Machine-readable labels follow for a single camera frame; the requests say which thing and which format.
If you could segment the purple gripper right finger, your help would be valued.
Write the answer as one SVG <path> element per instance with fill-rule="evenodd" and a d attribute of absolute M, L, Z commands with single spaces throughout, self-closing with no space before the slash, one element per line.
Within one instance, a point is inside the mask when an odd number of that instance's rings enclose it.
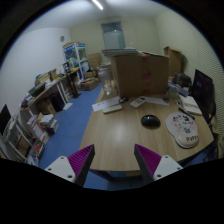
<path fill-rule="evenodd" d="M 134 155 L 145 185 L 160 180 L 182 169 L 169 155 L 160 156 L 144 146 L 135 145 Z"/>

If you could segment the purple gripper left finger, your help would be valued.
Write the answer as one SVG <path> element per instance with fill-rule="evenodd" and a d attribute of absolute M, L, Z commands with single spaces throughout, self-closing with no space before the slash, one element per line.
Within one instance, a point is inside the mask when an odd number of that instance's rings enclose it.
<path fill-rule="evenodd" d="M 83 186 L 94 156 L 94 145 L 89 145 L 68 157 L 59 156 L 46 168 L 46 171 Z"/>

